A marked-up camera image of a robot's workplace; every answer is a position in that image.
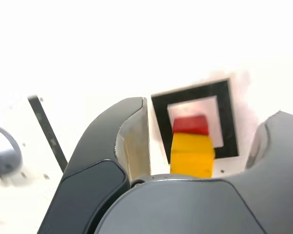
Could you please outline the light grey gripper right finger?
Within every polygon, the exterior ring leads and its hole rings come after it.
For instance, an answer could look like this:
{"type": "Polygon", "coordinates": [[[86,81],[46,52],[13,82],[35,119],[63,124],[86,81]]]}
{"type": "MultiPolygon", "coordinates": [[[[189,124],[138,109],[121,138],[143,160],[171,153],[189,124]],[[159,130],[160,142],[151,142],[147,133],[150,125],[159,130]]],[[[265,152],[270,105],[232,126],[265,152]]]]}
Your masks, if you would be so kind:
{"type": "Polygon", "coordinates": [[[98,234],[293,234],[293,115],[256,131],[245,171],[216,179],[169,178],[129,190],[98,234]]]}

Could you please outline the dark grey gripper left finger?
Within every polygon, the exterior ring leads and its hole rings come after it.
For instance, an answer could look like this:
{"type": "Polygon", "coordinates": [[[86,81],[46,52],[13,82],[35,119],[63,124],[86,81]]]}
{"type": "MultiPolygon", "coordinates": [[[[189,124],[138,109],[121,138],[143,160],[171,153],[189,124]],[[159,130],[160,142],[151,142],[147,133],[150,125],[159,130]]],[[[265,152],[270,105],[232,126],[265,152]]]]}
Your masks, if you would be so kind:
{"type": "Polygon", "coordinates": [[[147,100],[126,98],[102,112],[83,133],[38,232],[94,233],[132,181],[148,175],[147,100]]]}

